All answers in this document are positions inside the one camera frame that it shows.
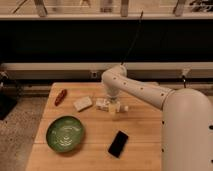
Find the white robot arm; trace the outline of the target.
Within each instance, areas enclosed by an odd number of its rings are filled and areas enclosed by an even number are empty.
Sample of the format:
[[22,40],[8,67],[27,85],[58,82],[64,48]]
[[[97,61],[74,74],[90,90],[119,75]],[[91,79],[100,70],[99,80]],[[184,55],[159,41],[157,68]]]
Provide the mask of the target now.
[[213,104],[205,94],[130,79],[123,65],[104,71],[101,80],[110,99],[123,91],[162,112],[162,171],[213,171]]

